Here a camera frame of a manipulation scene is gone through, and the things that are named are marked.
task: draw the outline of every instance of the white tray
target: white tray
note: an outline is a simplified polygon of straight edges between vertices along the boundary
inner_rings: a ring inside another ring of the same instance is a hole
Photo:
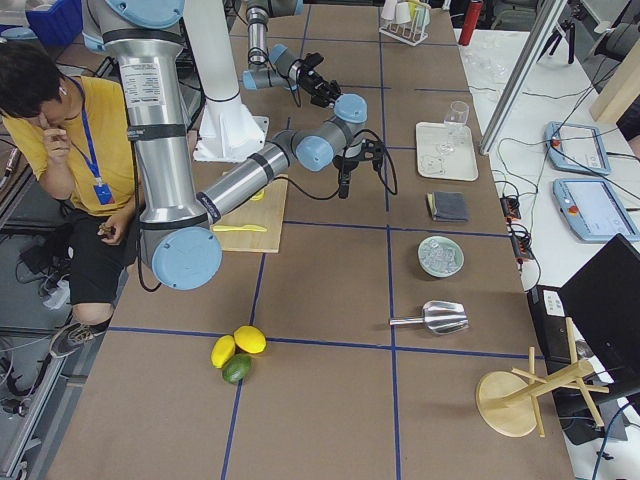
[[[473,150],[471,130],[464,126],[454,136],[455,150],[440,153],[437,146],[447,140],[447,128],[442,123],[416,124],[418,173],[427,178],[464,180],[478,178],[478,165]]]

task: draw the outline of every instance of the white table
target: white table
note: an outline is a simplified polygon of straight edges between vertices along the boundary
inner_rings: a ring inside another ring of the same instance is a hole
[[[484,133],[491,115],[495,110],[498,95],[507,83],[522,47],[527,39],[526,32],[500,32],[476,30],[471,43],[460,47],[465,73],[474,106]],[[545,55],[535,65],[524,84],[523,92],[562,96],[577,93],[588,88],[591,83],[580,64],[567,63],[568,45],[561,42],[553,56]],[[606,73],[603,69],[598,77]],[[597,98],[592,91],[586,100],[571,115],[572,123],[597,125],[601,132],[615,128],[613,124],[594,122],[589,106]],[[520,94],[500,139],[514,138],[526,143],[537,143],[543,138],[543,132],[550,121],[563,121],[576,105],[579,96],[563,99],[548,99]],[[609,152],[630,154],[631,149],[618,130],[602,136],[604,146]],[[552,195],[553,180],[557,178],[583,177],[581,175],[554,170],[549,161],[544,161],[544,145],[526,146],[505,140],[500,146],[500,154],[509,171],[538,184],[538,195],[526,195],[520,199],[521,223],[532,231],[532,250],[541,266],[540,284],[562,286],[571,276],[602,248],[602,244],[590,244],[580,241],[569,229],[562,218]],[[497,147],[490,152],[491,166],[496,170],[496,180],[504,180],[505,165],[500,159]],[[640,164],[633,159],[611,157],[612,174],[609,178],[628,190],[640,195]],[[526,181],[506,173],[506,180],[515,184],[520,193],[533,192],[534,186]],[[504,184],[497,183],[501,194]],[[634,199],[615,188],[625,207],[640,207],[640,200]],[[505,193],[515,193],[511,186],[505,187]],[[640,215],[631,213],[636,223]],[[534,262],[524,264],[522,283],[530,288],[538,278],[538,268]],[[602,370],[597,360],[596,371]],[[631,421],[638,423],[639,418],[627,408],[625,414]],[[632,479],[640,472],[640,429],[627,428],[628,442],[609,439],[606,452],[614,460],[603,460],[599,468],[599,479]],[[577,478],[591,479],[596,453],[601,440],[595,440],[575,446],[567,440],[567,448]]]

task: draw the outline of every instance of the wooden cutting board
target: wooden cutting board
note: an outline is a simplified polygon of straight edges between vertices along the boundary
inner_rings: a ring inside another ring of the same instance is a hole
[[[216,225],[260,225],[267,229],[266,232],[214,232],[222,250],[278,253],[287,184],[285,180],[272,182],[265,188],[262,200],[247,200],[244,205],[220,219]]]

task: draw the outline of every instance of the white cup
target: white cup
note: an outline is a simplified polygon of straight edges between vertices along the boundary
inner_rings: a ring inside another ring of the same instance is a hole
[[[411,21],[411,9],[407,2],[402,2],[396,5],[396,18],[393,23],[401,25],[403,23],[409,23]]]
[[[380,17],[383,20],[389,20],[390,22],[393,21],[396,16],[397,3],[398,0],[386,0],[384,2],[384,7],[382,7],[382,13],[380,14]]]

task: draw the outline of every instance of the yellow t-shirt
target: yellow t-shirt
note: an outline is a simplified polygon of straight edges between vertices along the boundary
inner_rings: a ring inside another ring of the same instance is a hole
[[[68,165],[75,177],[76,187],[71,202],[91,215],[109,216],[117,212],[133,196],[133,161],[127,139],[127,117],[122,88],[115,82],[101,78],[82,77],[85,109],[89,117],[91,138],[98,160],[100,175],[109,185],[114,203],[101,205],[94,185],[96,180],[78,150],[71,146]],[[43,132],[27,120],[3,117],[6,129],[24,154],[36,178],[47,169],[47,152]],[[61,125],[69,139],[91,159],[82,115]]]

